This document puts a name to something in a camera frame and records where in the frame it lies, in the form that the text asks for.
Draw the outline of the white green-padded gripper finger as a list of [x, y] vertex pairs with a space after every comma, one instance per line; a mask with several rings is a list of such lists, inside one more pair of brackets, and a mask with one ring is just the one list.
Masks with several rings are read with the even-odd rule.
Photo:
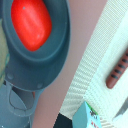
[[5, 78], [5, 68], [9, 62], [9, 50], [7, 40], [2, 27], [2, 20], [0, 19], [0, 87], [2, 86]]

